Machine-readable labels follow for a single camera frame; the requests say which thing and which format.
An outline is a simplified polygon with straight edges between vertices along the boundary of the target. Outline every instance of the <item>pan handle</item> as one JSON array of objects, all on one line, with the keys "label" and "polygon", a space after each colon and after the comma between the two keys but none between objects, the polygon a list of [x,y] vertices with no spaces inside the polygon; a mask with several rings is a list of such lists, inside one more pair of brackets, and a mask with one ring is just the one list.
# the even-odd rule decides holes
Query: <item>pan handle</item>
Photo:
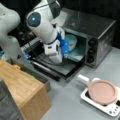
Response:
[{"label": "pan handle", "polygon": [[90,79],[79,74],[78,75],[78,79],[77,79],[80,83],[83,83],[84,85],[88,86],[88,84],[90,83]]}]

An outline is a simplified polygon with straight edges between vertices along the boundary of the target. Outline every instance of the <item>gray fabric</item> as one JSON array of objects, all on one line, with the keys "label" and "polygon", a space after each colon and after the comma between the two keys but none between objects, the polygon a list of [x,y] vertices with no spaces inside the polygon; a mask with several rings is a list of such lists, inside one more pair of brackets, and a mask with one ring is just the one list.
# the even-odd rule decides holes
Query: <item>gray fabric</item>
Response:
[{"label": "gray fabric", "polygon": [[0,120],[23,120],[7,86],[0,79]]}]

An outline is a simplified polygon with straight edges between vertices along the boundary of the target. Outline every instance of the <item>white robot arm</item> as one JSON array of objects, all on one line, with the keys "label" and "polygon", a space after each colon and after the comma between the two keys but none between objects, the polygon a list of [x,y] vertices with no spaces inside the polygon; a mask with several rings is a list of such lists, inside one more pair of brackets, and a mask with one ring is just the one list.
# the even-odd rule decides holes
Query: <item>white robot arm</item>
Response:
[{"label": "white robot arm", "polygon": [[[58,1],[54,1],[52,7],[60,9]],[[69,51],[68,41],[65,40],[64,30],[57,24],[52,25],[50,22],[56,17],[54,11],[52,12],[53,8],[48,5],[47,0],[42,0],[27,15],[27,26],[42,40],[45,54],[54,63],[61,63],[63,56],[67,55]]]},{"label": "white robot arm", "polygon": [[18,13],[0,3],[0,47],[7,58],[12,58],[24,64],[26,63],[26,59],[21,51],[18,40],[8,35],[19,23],[20,17]]}]

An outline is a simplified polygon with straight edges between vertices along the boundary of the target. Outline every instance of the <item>white countertop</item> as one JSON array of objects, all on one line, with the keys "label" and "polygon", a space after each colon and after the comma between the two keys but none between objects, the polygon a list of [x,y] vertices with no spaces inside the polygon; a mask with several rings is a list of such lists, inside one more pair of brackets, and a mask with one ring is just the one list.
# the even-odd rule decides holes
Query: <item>white countertop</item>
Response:
[{"label": "white countertop", "polygon": [[112,118],[80,99],[85,86],[77,81],[79,73],[91,79],[111,81],[120,87],[120,50],[112,48],[96,69],[84,66],[68,83],[50,80],[51,108],[42,120],[118,120],[119,116]]}]

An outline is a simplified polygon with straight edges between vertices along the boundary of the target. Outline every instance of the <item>toaster oven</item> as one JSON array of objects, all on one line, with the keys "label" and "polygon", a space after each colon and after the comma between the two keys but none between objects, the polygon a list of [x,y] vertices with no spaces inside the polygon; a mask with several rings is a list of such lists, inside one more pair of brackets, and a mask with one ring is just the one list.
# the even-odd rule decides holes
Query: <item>toaster oven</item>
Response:
[{"label": "toaster oven", "polygon": [[65,29],[66,34],[72,34],[77,38],[76,47],[69,53],[68,59],[62,65],[50,63],[38,38],[30,42],[37,57],[34,56],[29,44],[22,49],[34,56],[33,64],[38,71],[56,81],[59,81],[60,78],[68,79],[85,64],[94,68],[100,64],[112,48],[115,22],[112,19],[63,8],[52,24],[57,23]]}]

